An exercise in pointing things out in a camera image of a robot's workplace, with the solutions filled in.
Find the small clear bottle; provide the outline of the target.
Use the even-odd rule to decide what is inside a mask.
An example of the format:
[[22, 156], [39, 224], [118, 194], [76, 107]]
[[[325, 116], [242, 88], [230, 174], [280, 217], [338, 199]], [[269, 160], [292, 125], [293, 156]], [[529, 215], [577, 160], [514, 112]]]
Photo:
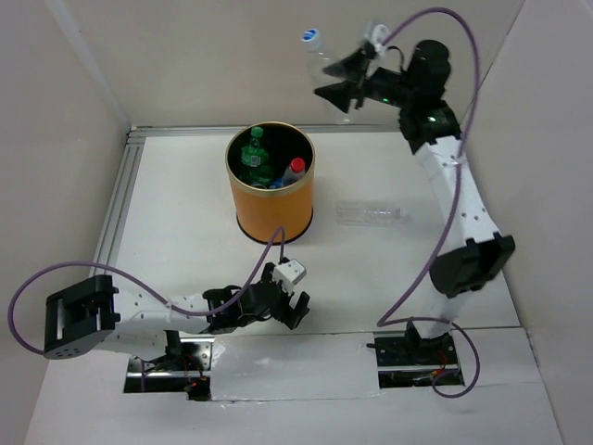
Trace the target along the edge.
[[[322, 72], [326, 66], [337, 62], [338, 59], [323, 42], [321, 32], [315, 28], [306, 29], [302, 34], [301, 42], [307, 51], [307, 67], [312, 88], [316, 89], [336, 83], [336, 78], [328, 76]], [[316, 96], [316, 98], [322, 104], [326, 116], [330, 118], [333, 123], [342, 125], [352, 123], [352, 119], [348, 114], [342, 112], [330, 102], [318, 96]]]

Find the clear bottle red label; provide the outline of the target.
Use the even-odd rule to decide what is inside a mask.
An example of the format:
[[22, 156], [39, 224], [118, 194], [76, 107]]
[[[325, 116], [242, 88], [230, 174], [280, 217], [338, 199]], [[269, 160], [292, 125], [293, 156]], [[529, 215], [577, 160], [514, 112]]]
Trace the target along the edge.
[[307, 165], [302, 158], [293, 158], [286, 167], [282, 176], [282, 187], [289, 186], [299, 181], [307, 172]]

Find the clear bottle without label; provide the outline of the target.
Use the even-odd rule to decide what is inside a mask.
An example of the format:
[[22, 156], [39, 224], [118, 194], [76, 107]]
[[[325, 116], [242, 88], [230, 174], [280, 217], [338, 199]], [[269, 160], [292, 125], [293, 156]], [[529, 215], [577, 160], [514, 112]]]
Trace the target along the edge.
[[336, 222], [361, 227], [387, 227], [405, 223], [409, 214], [393, 203], [376, 200], [338, 200], [335, 204]]

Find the crushed green plastic bottle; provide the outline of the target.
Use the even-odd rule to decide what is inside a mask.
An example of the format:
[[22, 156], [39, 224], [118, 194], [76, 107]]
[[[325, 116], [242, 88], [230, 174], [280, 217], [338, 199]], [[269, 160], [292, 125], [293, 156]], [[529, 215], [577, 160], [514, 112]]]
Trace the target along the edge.
[[263, 129], [254, 126], [250, 130], [250, 140], [241, 150], [241, 162], [248, 168], [255, 169], [266, 164], [270, 155], [263, 146]]

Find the clear bottle blue label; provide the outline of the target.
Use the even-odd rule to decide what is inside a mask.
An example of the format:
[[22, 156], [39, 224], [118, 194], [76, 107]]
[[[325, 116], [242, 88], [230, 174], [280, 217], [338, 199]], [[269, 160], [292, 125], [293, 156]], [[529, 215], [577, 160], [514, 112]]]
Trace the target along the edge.
[[283, 187], [284, 187], [284, 179], [282, 177], [274, 179], [269, 186], [270, 189], [280, 189]]

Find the small green bottle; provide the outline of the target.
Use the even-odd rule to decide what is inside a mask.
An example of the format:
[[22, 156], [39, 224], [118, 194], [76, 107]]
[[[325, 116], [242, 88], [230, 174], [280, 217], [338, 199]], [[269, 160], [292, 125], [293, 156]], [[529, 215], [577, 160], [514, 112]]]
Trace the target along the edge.
[[269, 188], [274, 180], [274, 168], [269, 164], [262, 164], [254, 168], [249, 176], [251, 186]]

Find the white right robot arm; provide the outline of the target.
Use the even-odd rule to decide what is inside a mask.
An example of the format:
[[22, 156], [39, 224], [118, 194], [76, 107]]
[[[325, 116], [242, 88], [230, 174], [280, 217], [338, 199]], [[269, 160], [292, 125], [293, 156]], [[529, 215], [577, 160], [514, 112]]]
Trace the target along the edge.
[[408, 359], [424, 363], [444, 347], [462, 307], [497, 278], [516, 245], [489, 216], [463, 160], [461, 128], [443, 98], [451, 72], [448, 49], [423, 40], [398, 71], [374, 68], [378, 57], [366, 42], [341, 60], [322, 63], [326, 79], [314, 93], [342, 112], [361, 108], [367, 99], [398, 108], [400, 131], [429, 177], [445, 228], [421, 273], [432, 285], [425, 306], [404, 334]]

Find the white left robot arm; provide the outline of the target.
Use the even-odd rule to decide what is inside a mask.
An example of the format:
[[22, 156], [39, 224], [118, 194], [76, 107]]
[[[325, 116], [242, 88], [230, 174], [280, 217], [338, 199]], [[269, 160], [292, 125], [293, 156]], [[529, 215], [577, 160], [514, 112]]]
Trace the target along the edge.
[[306, 274], [299, 261], [282, 259], [267, 263], [247, 288], [210, 289], [167, 303], [119, 290], [111, 276], [99, 274], [47, 298], [43, 355], [67, 360], [109, 350], [170, 370], [183, 358], [181, 333], [230, 334], [269, 318], [296, 329], [309, 313], [309, 295], [294, 291]]

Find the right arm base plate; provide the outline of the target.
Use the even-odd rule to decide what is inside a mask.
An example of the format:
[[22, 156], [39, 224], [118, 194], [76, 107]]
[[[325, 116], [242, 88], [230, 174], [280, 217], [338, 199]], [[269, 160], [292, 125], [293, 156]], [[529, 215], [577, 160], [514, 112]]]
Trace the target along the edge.
[[375, 354], [380, 388], [463, 386], [464, 378], [451, 335], [428, 350], [413, 351], [403, 332], [378, 333], [366, 347]]

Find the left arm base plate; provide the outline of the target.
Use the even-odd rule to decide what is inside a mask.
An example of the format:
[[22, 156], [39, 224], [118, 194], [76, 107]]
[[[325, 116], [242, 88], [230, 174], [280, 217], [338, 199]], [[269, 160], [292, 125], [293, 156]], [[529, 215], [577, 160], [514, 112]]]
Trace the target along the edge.
[[123, 393], [182, 393], [190, 401], [209, 401], [213, 337], [181, 339], [181, 354], [163, 354], [151, 361], [132, 357]]

